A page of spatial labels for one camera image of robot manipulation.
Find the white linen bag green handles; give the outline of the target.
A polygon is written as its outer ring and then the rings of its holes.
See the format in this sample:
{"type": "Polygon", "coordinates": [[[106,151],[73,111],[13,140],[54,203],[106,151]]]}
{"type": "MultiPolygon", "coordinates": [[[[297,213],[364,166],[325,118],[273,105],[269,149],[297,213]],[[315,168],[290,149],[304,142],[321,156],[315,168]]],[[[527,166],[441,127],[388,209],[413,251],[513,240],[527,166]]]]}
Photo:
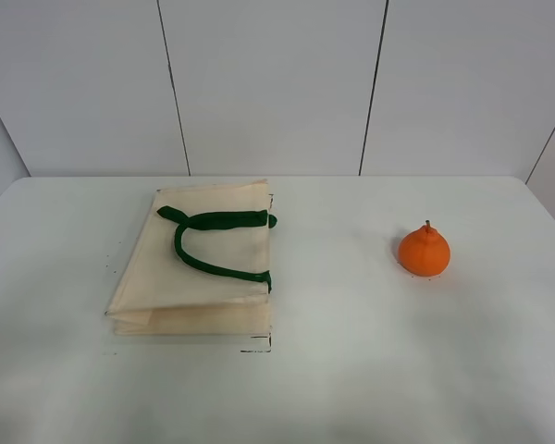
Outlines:
{"type": "Polygon", "coordinates": [[[266,180],[155,192],[105,311],[118,335],[234,335],[271,331],[266,180]]]}

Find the orange fruit with stem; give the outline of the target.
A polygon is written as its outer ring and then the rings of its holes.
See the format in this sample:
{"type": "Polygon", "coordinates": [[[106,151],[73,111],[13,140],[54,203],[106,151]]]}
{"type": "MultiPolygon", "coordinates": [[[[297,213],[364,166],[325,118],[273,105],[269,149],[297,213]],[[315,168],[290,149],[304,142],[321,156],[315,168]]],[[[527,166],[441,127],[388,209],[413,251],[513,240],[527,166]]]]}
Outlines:
{"type": "Polygon", "coordinates": [[[448,242],[429,220],[401,240],[397,256],[408,272],[425,278],[444,272],[451,258],[448,242]]]}

